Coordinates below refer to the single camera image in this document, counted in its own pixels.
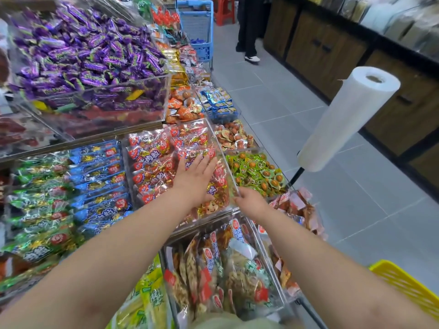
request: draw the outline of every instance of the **hand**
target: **hand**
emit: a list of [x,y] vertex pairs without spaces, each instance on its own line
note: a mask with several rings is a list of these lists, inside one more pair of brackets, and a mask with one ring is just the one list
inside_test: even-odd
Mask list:
[[241,197],[235,197],[241,212],[251,220],[264,225],[264,219],[272,209],[260,193],[251,188],[239,187]]
[[186,159],[181,158],[174,178],[173,190],[179,191],[187,198],[191,207],[198,207],[201,203],[213,201],[215,198],[207,193],[213,171],[217,166],[217,158],[209,162],[209,156],[198,155],[189,169],[185,169]]

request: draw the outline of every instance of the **red snack package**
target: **red snack package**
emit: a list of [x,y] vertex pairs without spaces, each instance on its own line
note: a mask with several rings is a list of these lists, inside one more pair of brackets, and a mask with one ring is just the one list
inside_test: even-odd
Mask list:
[[128,148],[128,154],[131,159],[137,162],[149,164],[152,163],[154,160],[169,154],[170,151],[171,145],[169,143],[168,137],[159,139],[148,148],[142,148],[141,146]]
[[156,129],[152,131],[129,134],[128,140],[131,146],[140,146],[142,148],[146,148],[157,142],[160,138],[164,138],[164,136],[166,136],[165,129]]

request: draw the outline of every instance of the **dried tofu snack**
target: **dried tofu snack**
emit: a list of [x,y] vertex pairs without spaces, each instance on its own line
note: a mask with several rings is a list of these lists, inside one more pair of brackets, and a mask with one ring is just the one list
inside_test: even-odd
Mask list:
[[200,241],[199,233],[191,240],[184,252],[186,262],[187,285],[189,287],[192,303],[196,304],[198,299],[198,278],[197,278],[197,248]]

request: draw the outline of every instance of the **tiled floor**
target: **tiled floor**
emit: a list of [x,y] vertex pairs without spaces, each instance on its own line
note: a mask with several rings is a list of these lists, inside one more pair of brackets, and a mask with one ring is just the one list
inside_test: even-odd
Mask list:
[[[235,52],[238,25],[215,27],[214,78],[290,178],[327,105],[256,42],[261,62]],[[328,242],[362,265],[395,262],[439,295],[439,205],[355,134],[320,172],[296,186],[314,194]]]

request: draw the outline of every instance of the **blue shopping basket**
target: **blue shopping basket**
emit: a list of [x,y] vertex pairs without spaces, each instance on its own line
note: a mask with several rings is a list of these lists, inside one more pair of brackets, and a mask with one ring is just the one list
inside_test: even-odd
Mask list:
[[[205,5],[207,11],[183,11]],[[177,11],[181,27],[190,40],[204,40],[202,44],[191,44],[200,62],[213,65],[213,2],[211,0],[177,0]]]

